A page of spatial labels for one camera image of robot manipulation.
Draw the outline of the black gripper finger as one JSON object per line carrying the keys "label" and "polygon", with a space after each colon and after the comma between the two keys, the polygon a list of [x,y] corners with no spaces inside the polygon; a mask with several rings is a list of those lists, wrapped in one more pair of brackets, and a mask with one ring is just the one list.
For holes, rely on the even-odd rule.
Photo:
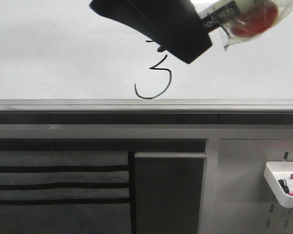
{"label": "black gripper finger", "polygon": [[212,47],[189,0],[93,0],[89,7],[146,35],[187,64]]}

